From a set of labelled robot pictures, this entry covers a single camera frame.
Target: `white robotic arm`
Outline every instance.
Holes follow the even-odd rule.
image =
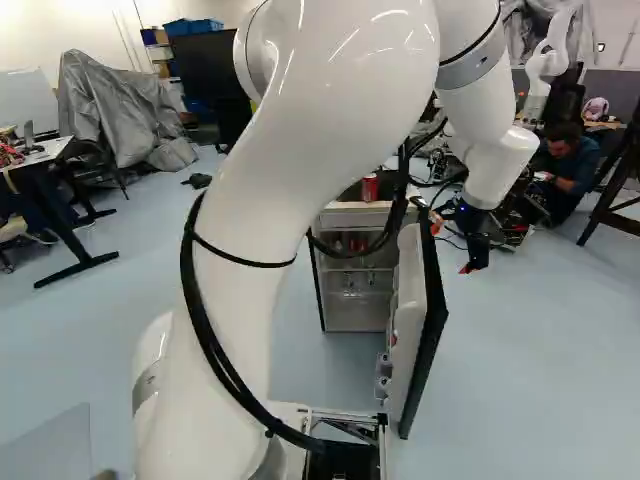
[[[542,76],[557,77],[569,68],[567,36],[571,20],[582,4],[582,0],[575,0],[553,16],[546,38],[536,46],[525,65],[530,86],[522,116],[529,121],[540,119],[551,92],[551,85]]]
[[[537,147],[511,126],[515,96],[497,11],[494,0],[435,8],[430,0],[268,0],[240,29],[239,78],[260,108],[195,224],[218,254],[194,244],[193,259],[211,327],[258,401],[267,398],[278,288],[304,232],[385,162],[436,77],[454,148],[470,169],[470,204],[495,207]],[[264,264],[282,268],[256,268]],[[264,426],[211,371],[184,301],[171,324],[162,389],[136,413],[138,480],[256,478],[269,443]]]

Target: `man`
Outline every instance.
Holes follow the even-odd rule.
[[[600,161],[600,146],[582,136],[582,128],[575,123],[560,123],[545,129],[545,140],[533,158],[536,172],[528,194],[539,199],[549,212],[551,226],[563,223],[589,191]],[[533,224],[540,214],[531,205],[516,207]]]

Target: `light blue floor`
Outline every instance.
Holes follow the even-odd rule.
[[[132,185],[129,202],[117,192],[100,202],[118,214],[80,237],[91,253],[119,250],[117,262],[32,290],[72,261],[56,246],[0,275],[0,444],[86,402],[94,470],[131,472],[131,356],[178,295],[178,242],[197,195],[180,181],[224,158],[203,157]],[[412,437],[393,445],[394,478],[638,478],[640,239],[601,226],[575,246],[594,201],[471,276],[456,274],[465,252],[438,244],[451,315]],[[275,317],[272,398],[374,409],[381,343],[321,334],[303,245]]]

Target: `person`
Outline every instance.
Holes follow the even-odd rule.
[[[546,221],[555,227],[569,218],[591,188],[600,161],[600,146],[583,136],[579,125],[570,122],[547,127],[544,137],[531,163],[536,181],[527,193],[549,213]],[[532,210],[533,205],[526,200],[520,202],[520,207],[516,210],[532,225],[544,217],[539,210]]]
[[[28,238],[44,245],[57,243],[58,237],[48,229],[48,222],[40,210],[27,197],[15,193],[9,187],[4,175],[0,175],[0,226],[4,225],[12,215],[20,215],[24,218]]]

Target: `blue box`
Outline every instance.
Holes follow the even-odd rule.
[[[216,32],[224,28],[224,24],[222,22],[218,22],[212,18],[207,18],[205,20],[192,20],[190,23],[191,33],[193,34]]]
[[[165,23],[164,29],[169,37],[193,35],[198,33],[215,32],[224,29],[224,23],[207,18],[204,20],[187,20],[181,18],[173,22]]]
[[[181,18],[180,20],[165,23],[163,27],[169,37],[179,37],[181,35],[189,35],[189,23],[186,18]]]

